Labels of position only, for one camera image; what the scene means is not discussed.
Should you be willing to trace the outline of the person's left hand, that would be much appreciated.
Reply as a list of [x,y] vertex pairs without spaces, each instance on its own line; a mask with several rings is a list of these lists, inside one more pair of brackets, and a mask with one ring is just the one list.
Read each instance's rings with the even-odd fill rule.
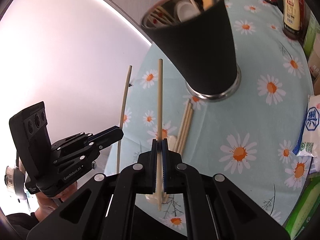
[[35,216],[37,220],[39,222],[43,221],[55,209],[57,209],[58,205],[56,204],[56,202],[54,202],[55,199],[61,199],[63,202],[65,202],[72,194],[74,194],[77,191],[77,189],[78,183],[74,182],[72,185],[67,187],[65,190],[63,190],[53,198],[49,198],[44,193],[38,192],[36,194],[36,198],[39,204],[39,208],[35,211]]

